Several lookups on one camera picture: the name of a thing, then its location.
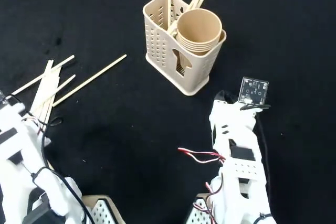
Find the perforated metal bracket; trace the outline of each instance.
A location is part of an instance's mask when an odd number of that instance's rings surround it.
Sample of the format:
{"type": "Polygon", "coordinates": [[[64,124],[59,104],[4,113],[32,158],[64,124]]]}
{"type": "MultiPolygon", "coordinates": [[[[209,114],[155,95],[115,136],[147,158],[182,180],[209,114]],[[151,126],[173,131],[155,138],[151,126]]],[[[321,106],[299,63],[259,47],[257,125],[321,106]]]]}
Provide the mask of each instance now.
{"type": "MultiPolygon", "coordinates": [[[[205,207],[205,201],[202,198],[197,199],[196,204],[205,207]]],[[[193,207],[185,224],[211,224],[211,218],[209,214],[193,207]]]]}
{"type": "Polygon", "coordinates": [[[230,174],[237,178],[266,181],[264,167],[261,162],[230,157],[225,161],[223,169],[229,170],[230,174]]]}
{"type": "Polygon", "coordinates": [[[103,200],[97,200],[95,207],[91,211],[94,224],[117,224],[108,203],[103,200]]]}

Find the circuit board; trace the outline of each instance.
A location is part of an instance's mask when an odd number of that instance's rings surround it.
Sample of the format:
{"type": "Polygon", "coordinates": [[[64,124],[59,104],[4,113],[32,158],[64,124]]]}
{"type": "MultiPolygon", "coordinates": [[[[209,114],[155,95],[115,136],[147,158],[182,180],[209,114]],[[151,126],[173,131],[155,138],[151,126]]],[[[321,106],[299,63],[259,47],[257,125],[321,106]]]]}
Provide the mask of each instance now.
{"type": "Polygon", "coordinates": [[[238,101],[246,104],[264,105],[268,81],[243,77],[238,101]]]}

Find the hole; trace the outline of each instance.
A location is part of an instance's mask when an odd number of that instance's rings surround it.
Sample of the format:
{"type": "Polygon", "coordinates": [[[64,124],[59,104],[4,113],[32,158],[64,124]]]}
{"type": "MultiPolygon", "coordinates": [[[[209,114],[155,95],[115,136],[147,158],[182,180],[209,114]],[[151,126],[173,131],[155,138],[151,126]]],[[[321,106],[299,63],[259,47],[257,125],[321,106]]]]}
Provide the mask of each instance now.
{"type": "Polygon", "coordinates": [[[178,50],[173,49],[173,53],[177,57],[176,61],[176,71],[181,75],[184,76],[184,71],[186,67],[191,68],[192,65],[190,61],[178,50]]]}
{"type": "Polygon", "coordinates": [[[248,194],[240,193],[244,198],[248,199],[248,194]]]}

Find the metal base plate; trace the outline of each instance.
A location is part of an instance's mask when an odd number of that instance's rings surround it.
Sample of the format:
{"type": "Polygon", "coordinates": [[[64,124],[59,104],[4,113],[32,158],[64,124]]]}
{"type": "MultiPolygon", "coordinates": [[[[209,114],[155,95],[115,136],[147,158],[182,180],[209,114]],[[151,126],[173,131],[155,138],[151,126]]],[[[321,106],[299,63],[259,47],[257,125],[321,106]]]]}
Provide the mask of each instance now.
{"type": "MultiPolygon", "coordinates": [[[[196,203],[201,207],[205,207],[204,199],[199,198],[196,200],[196,203]]],[[[185,224],[211,224],[211,218],[207,213],[193,207],[185,224]]]]}
{"type": "Polygon", "coordinates": [[[94,224],[117,224],[108,203],[103,199],[97,201],[91,211],[91,215],[95,222],[94,224]]]}

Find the utensil holder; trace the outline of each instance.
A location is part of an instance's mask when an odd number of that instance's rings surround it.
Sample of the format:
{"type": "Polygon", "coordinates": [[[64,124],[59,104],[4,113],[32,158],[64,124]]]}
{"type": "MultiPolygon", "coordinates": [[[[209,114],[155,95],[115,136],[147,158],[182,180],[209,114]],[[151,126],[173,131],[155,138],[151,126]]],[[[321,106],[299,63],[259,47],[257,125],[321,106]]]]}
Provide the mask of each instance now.
{"type": "Polygon", "coordinates": [[[172,0],[168,17],[167,0],[151,0],[142,12],[145,19],[146,60],[183,94],[194,95],[208,83],[209,73],[226,33],[222,30],[218,44],[205,55],[198,56],[187,51],[166,31],[168,19],[172,23],[187,7],[188,4],[182,0],[172,0]]]}

